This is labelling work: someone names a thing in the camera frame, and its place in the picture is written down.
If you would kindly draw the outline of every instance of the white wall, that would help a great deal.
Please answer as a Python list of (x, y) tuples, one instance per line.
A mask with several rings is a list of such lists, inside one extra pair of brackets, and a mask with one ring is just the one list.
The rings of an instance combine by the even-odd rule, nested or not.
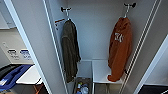
[(168, 86), (168, 47), (165, 48), (163, 54), (160, 54), (159, 60), (155, 60), (153, 62), (156, 62), (154, 69), (150, 73), (149, 77), (147, 78), (145, 85), (163, 85)]
[(3, 50), (0, 48), (0, 68), (10, 64), (9, 59), (6, 57)]
[(109, 41), (124, 0), (69, 0), (82, 60), (108, 59)]
[[(0, 47), (8, 57), (12, 64), (33, 64), (32, 60), (25, 60), (23, 55), (20, 54), (21, 50), (27, 49), (17, 28), (0, 30)], [(16, 50), (19, 60), (13, 59), (10, 54), (7, 52), (9, 49)]]

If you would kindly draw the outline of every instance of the floor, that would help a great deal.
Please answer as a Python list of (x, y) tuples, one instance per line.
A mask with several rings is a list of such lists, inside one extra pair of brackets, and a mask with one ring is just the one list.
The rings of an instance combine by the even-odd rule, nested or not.
[(144, 85), (138, 94), (161, 94), (166, 90), (168, 90), (168, 86)]
[[(108, 84), (110, 94), (119, 94), (121, 84)], [(95, 84), (94, 94), (106, 94), (106, 84)]]

